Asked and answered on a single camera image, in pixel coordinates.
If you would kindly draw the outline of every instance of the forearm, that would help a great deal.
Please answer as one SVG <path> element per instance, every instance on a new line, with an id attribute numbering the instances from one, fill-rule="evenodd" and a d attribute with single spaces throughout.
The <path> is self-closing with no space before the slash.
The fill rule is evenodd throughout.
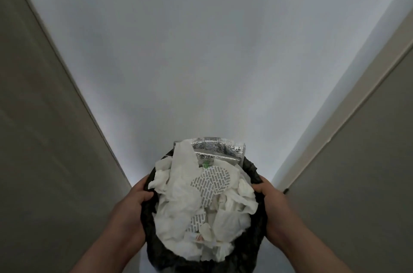
<path id="1" fill-rule="evenodd" d="M 120 273 L 128 261 L 121 243 L 104 232 L 86 251 L 70 273 Z"/>
<path id="2" fill-rule="evenodd" d="M 347 265 L 298 217 L 284 230 L 280 247 L 297 273 L 351 273 Z"/>

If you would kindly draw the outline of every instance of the right hand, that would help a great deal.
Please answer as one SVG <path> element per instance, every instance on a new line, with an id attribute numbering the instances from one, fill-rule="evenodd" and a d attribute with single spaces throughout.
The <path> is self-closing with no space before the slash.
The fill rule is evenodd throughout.
<path id="1" fill-rule="evenodd" d="M 302 226 L 296 213 L 290 208 L 286 196 L 277 190 L 265 177 L 261 177 L 261 184 L 252 184 L 252 188 L 262 193 L 267 213 L 267 239 L 278 248 L 282 249 L 285 240 L 291 231 Z"/>

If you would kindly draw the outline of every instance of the garbage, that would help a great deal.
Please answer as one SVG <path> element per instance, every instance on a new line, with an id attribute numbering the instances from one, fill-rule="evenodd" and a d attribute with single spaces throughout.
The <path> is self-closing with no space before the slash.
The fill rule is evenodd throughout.
<path id="1" fill-rule="evenodd" d="M 156 191 L 142 205 L 148 258 L 158 270 L 252 272 L 266 223 L 263 196 L 250 186 L 261 182 L 256 168 L 243 154 L 242 172 L 199 154 L 191 141 L 176 142 L 148 178 L 145 189 Z"/>

